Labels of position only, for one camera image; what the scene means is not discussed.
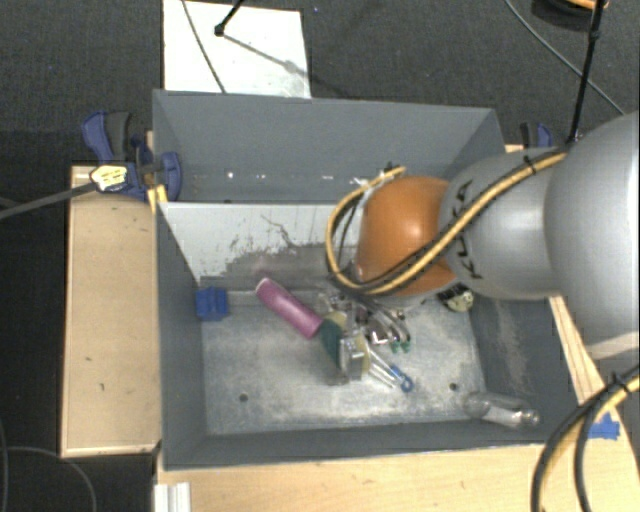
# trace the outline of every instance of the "gray box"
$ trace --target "gray box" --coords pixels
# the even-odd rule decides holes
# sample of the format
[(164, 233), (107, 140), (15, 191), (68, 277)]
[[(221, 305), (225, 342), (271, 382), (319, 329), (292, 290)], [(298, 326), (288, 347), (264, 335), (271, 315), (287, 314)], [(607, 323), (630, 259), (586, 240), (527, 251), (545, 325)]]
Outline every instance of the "gray box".
[[(491, 110), (164, 91), (153, 106), (156, 151), (177, 151), (185, 172), (180, 202), (157, 216), (167, 469), (542, 442), (576, 406), (546, 302), (426, 304), (408, 319), (414, 350), (383, 352), (416, 382), (403, 395), (366, 377), (328, 385), (320, 343), (252, 293), (268, 272), (314, 306), (324, 222), (354, 178), (389, 161), (450, 178), (503, 152)], [(201, 323), (194, 293), (212, 283), (231, 315)], [(541, 424), (465, 419), (462, 397), (484, 389), (525, 398)]]

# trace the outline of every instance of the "green object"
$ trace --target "green object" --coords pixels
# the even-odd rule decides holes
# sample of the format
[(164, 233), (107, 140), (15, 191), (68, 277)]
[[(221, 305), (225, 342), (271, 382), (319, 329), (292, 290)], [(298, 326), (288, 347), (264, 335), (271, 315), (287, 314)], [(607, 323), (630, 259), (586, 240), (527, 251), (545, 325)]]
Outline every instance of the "green object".
[(318, 329), (320, 340), (331, 360), (340, 367), (339, 349), (342, 339), (342, 328), (334, 321), (325, 318)]

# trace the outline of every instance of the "white object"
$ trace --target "white object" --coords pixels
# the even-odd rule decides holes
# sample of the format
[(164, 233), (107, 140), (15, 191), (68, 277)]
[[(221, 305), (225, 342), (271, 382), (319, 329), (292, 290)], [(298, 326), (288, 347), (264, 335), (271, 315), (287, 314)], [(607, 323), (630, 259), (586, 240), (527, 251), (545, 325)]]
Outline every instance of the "white object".
[(154, 512), (191, 512), (191, 485), (156, 484), (153, 488)]
[[(302, 20), (296, 11), (241, 7), (216, 37), (230, 5), (186, 2), (204, 50), (226, 92), (310, 98)], [(220, 92), (180, 0), (163, 0), (164, 87)]]

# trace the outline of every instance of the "pink marker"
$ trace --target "pink marker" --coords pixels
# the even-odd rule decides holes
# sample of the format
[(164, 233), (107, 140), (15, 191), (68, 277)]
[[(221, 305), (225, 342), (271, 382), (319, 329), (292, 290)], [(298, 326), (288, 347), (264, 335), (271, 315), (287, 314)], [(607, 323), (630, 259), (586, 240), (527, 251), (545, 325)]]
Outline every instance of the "pink marker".
[(258, 283), (256, 295), (265, 306), (284, 318), (305, 338), (313, 338), (320, 328), (321, 317), (268, 277)]

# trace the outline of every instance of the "clamp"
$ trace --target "clamp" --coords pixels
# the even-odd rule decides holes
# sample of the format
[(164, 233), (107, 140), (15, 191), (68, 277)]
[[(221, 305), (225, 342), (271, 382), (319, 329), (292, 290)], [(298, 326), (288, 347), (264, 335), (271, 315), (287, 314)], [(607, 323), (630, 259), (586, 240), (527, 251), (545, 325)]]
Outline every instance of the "clamp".
[(169, 201), (175, 201), (182, 188), (182, 168), (177, 153), (160, 155), (154, 161), (153, 152), (144, 138), (129, 139), (135, 151), (135, 162), (127, 161), (128, 112), (97, 111), (82, 123), (84, 142), (98, 157), (100, 166), (91, 174), (98, 192), (123, 194), (139, 201), (147, 200), (147, 190), (164, 185)]

